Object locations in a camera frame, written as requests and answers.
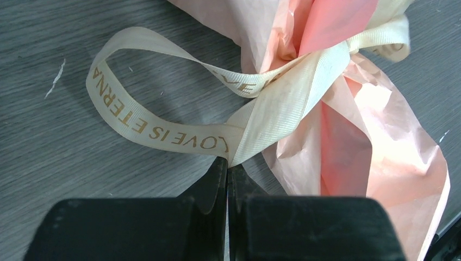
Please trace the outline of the cream printed ribbon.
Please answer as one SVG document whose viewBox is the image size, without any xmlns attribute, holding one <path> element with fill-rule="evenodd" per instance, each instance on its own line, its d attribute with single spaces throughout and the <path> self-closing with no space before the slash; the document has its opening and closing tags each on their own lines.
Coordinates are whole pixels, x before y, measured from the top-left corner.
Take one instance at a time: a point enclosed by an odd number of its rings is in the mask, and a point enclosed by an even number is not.
<svg viewBox="0 0 461 261">
<path fill-rule="evenodd" d="M 121 49 L 139 49 L 193 60 L 162 35 L 143 27 L 116 33 L 96 55 L 86 78 L 88 94 L 106 123 L 126 139 L 159 150 L 223 157 L 238 165 L 290 135 L 343 73 L 353 53 L 369 48 L 392 60 L 409 54 L 410 1 L 359 2 L 362 13 L 341 10 L 344 22 L 365 18 L 356 32 L 336 29 L 336 45 L 319 47 L 261 74 L 204 68 L 237 95 L 249 98 L 224 124 L 181 125 L 159 118 L 140 105 L 122 86 L 107 58 Z"/>
</svg>

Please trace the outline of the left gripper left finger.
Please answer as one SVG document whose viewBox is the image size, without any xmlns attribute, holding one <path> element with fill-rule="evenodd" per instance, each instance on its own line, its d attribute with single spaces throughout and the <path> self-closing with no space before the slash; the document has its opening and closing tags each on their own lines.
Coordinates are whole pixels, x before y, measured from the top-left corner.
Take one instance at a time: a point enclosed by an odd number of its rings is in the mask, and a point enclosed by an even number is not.
<svg viewBox="0 0 461 261">
<path fill-rule="evenodd" d="M 56 203 L 25 260 L 223 260 L 227 161 L 177 197 L 71 198 Z"/>
</svg>

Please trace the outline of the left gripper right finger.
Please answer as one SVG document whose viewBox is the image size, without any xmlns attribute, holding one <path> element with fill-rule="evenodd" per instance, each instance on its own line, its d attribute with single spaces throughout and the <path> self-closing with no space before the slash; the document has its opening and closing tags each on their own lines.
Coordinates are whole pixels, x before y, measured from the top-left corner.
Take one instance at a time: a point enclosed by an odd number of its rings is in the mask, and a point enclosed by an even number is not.
<svg viewBox="0 0 461 261">
<path fill-rule="evenodd" d="M 228 170 L 231 260 L 405 260 L 383 207 L 365 197 L 269 195 Z"/>
</svg>

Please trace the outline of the pink paper bouquet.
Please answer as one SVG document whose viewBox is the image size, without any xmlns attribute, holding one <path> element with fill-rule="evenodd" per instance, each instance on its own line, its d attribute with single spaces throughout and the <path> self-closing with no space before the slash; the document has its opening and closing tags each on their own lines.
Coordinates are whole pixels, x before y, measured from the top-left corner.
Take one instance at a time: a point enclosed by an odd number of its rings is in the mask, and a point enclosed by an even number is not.
<svg viewBox="0 0 461 261">
<path fill-rule="evenodd" d="M 294 195 L 367 196 L 388 212 L 408 260 L 423 260 L 450 191 L 440 147 L 404 96 L 360 49 L 391 61 L 410 52 L 411 1 L 174 1 L 241 47 L 264 73 L 354 36 L 348 65 L 321 101 L 263 157 Z"/>
</svg>

